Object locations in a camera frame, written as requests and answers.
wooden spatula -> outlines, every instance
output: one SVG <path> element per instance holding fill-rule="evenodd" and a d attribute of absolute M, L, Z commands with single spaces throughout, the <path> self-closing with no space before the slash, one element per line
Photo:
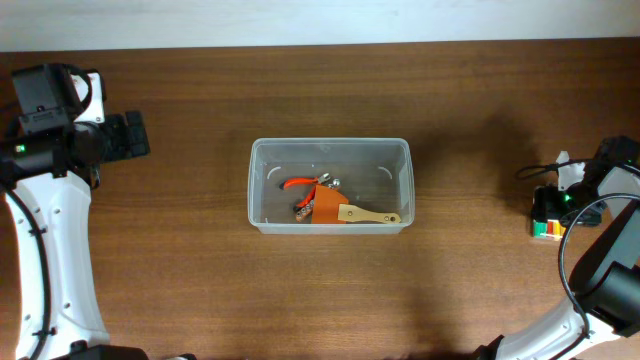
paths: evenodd
<path fill-rule="evenodd" d="M 395 213 L 375 213 L 349 205 L 349 199 L 337 190 L 316 185 L 312 224 L 344 224 L 345 222 L 375 221 L 384 224 L 398 224 L 401 219 Z"/>

plastic container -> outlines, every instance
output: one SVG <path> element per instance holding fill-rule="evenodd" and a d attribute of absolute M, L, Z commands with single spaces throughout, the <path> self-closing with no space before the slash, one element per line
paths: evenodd
<path fill-rule="evenodd" d="M 324 173 L 340 179 L 349 203 L 375 212 L 400 215 L 399 224 L 311 224 L 295 220 L 293 206 L 309 186 L 281 190 L 293 177 Z M 249 221 L 264 234 L 397 234 L 415 216 L 413 168 L 403 139 L 289 138 L 258 139 L 249 165 Z"/>

pliers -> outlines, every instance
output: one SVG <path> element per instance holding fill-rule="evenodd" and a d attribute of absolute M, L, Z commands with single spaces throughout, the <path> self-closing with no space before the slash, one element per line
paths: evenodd
<path fill-rule="evenodd" d="M 324 184 L 331 179 L 331 175 L 329 173 L 322 174 L 313 179 L 310 178 L 293 178 L 289 179 L 282 184 L 280 184 L 280 189 L 286 190 L 292 186 L 296 185 L 316 185 L 316 184 Z"/>

wooden table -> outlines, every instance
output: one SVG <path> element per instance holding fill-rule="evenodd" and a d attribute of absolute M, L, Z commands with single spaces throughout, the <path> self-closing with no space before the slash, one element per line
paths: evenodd
<path fill-rule="evenodd" d="M 640 138 L 640 39 L 0 55 L 97 68 L 110 112 L 145 115 L 149 157 L 103 167 L 89 232 L 112 343 L 151 358 L 381 359 L 469 352 L 564 294 L 556 244 L 530 239 L 521 166 Z M 401 137 L 414 224 L 397 236 L 267 236 L 247 220 L 260 137 Z M 0 217 L 0 358 L 20 322 Z M 575 237 L 568 263 L 593 238 Z M 640 356 L 640 337 L 583 359 Z"/>

white wall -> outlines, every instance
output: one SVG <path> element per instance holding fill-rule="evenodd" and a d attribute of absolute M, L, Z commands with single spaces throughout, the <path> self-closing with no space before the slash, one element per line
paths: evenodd
<path fill-rule="evenodd" d="M 0 51 L 640 35 L 640 0 L 0 2 Z"/>

